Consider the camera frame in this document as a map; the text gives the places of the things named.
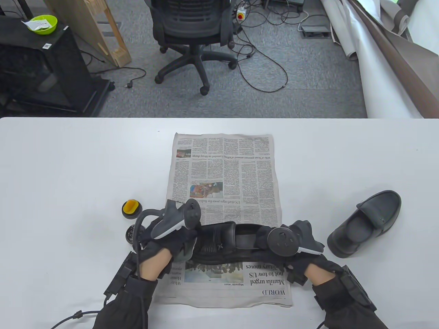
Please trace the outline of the person's right hand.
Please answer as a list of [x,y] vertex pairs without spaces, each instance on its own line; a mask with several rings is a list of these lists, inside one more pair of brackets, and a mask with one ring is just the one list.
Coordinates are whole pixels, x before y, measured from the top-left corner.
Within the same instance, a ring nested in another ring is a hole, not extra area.
[[304,285],[307,281],[305,272],[311,264],[338,275],[344,271],[323,255],[324,245],[314,239],[308,220],[297,220],[290,226],[277,228],[262,226],[256,232],[254,247],[254,261],[287,271],[290,283]]

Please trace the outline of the person's left hand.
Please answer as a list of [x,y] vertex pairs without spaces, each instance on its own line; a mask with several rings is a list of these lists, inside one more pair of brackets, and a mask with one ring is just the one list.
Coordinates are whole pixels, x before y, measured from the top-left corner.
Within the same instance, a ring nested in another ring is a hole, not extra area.
[[151,238],[152,228],[144,232],[147,244],[139,252],[140,277],[147,281],[156,281],[170,273],[174,258],[177,257],[186,243],[197,237],[195,229],[181,228],[161,239]]

